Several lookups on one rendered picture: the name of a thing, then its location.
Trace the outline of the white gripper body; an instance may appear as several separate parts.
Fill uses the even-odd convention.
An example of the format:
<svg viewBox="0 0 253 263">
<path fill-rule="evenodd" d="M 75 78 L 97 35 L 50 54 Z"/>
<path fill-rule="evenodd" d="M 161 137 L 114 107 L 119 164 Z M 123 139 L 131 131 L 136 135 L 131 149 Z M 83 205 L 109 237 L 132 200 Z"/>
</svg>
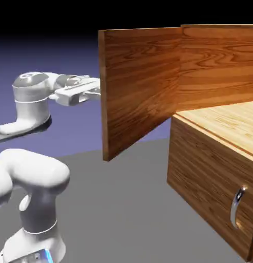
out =
<svg viewBox="0 0 253 263">
<path fill-rule="evenodd" d="M 100 79 L 69 77 L 62 88 L 55 91 L 57 101 L 85 101 L 101 97 Z"/>
</svg>

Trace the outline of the wooden cabinet door without visible handle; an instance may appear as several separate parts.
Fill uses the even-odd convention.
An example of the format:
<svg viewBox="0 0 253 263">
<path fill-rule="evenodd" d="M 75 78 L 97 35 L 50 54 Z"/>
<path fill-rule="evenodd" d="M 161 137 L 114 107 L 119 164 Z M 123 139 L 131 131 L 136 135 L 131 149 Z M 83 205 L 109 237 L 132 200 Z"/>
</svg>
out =
<svg viewBox="0 0 253 263">
<path fill-rule="evenodd" d="M 174 114 L 181 34 L 180 27 L 98 32 L 105 161 Z"/>
</svg>

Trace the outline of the wooden cabinet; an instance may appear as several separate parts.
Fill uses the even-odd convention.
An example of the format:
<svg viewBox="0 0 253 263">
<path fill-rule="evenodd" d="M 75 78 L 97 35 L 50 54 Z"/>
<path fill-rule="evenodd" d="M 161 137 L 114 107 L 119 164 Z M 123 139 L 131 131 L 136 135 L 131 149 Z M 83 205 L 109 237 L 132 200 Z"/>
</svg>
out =
<svg viewBox="0 0 253 263">
<path fill-rule="evenodd" d="M 181 28 L 180 78 L 174 115 L 186 118 L 253 157 L 253 25 L 206 24 Z"/>
</svg>

